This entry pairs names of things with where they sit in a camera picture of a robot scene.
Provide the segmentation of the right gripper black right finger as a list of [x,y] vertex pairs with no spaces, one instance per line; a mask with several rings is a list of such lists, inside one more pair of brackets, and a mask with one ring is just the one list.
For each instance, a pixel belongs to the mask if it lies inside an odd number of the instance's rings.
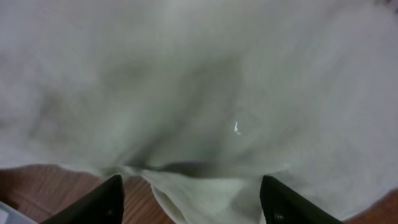
[[343,224],[268,175],[262,178],[259,197],[267,224]]

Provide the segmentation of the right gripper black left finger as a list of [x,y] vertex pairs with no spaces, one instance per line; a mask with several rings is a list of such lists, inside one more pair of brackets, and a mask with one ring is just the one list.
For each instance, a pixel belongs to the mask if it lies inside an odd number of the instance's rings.
[[114,175],[41,224],[122,224],[124,186]]

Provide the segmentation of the cream garment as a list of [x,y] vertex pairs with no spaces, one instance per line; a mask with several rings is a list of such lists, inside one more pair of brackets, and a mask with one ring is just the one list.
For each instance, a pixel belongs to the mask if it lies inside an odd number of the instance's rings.
[[344,220],[397,188],[397,5],[2,1],[1,168],[138,175],[257,223],[265,175]]

